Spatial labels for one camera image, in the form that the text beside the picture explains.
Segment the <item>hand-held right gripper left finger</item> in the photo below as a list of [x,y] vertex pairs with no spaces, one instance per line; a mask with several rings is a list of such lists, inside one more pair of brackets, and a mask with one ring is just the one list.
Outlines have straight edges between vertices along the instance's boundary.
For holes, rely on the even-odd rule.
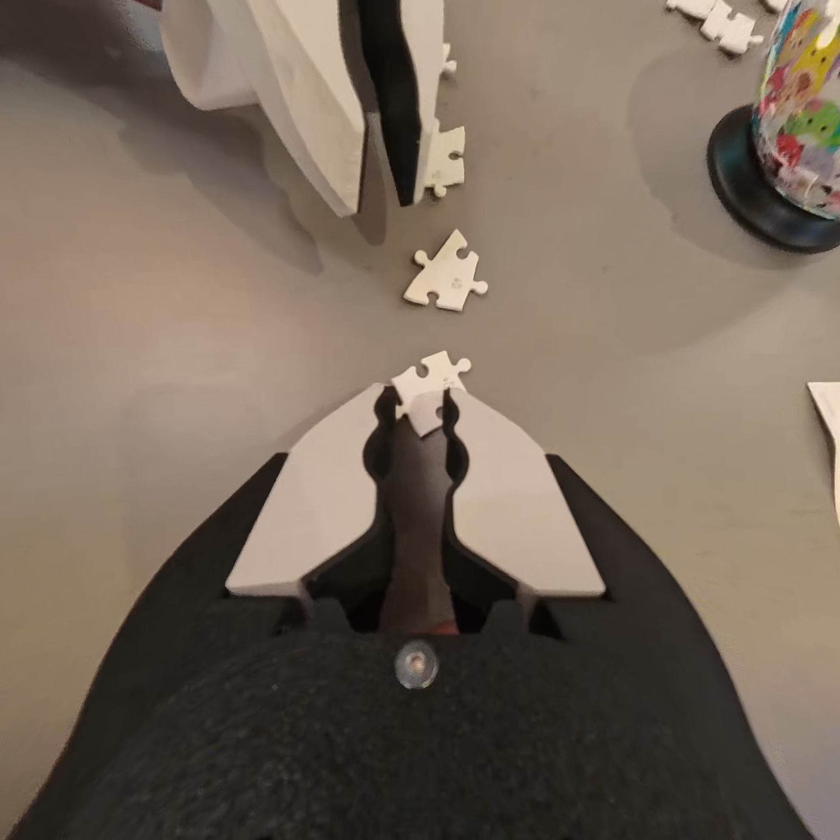
[[225,587],[312,612],[336,601],[353,630],[376,633],[396,562],[386,499],[398,399],[375,383],[310,428],[287,453]]

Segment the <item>partly built puzzle ball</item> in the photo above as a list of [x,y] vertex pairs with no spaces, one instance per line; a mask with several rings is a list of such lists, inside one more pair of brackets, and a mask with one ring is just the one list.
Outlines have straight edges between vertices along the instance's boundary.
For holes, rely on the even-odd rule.
[[839,218],[839,2],[787,2],[773,28],[752,141],[777,193]]

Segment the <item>black puzzle ball stand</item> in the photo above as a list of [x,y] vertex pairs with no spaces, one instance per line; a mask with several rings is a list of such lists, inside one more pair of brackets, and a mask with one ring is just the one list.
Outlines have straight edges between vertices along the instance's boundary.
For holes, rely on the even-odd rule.
[[793,204],[772,185],[752,131],[753,106],[728,112],[707,144],[707,170],[719,201],[734,221],[768,246],[820,255],[839,246],[839,223]]

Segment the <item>puzzle instruction leaflet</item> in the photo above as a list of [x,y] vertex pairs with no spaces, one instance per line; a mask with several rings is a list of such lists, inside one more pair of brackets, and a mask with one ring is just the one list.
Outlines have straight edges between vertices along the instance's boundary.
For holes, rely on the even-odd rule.
[[839,383],[809,381],[807,391],[827,432],[833,451],[833,499],[839,520]]

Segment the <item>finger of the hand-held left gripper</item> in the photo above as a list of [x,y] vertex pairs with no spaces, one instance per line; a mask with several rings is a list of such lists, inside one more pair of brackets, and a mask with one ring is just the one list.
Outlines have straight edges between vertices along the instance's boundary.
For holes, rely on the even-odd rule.
[[442,1],[359,1],[360,35],[401,207],[418,203],[437,128],[444,68]]
[[366,120],[346,65],[338,2],[163,1],[161,39],[196,109],[261,107],[321,198],[359,209]]

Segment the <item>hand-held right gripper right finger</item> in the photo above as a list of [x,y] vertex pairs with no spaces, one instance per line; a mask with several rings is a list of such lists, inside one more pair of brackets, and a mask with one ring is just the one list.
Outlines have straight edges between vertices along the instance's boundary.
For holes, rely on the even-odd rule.
[[443,401],[443,573],[457,634],[478,634],[498,604],[529,624],[551,600],[606,595],[548,454],[519,425],[463,390]]

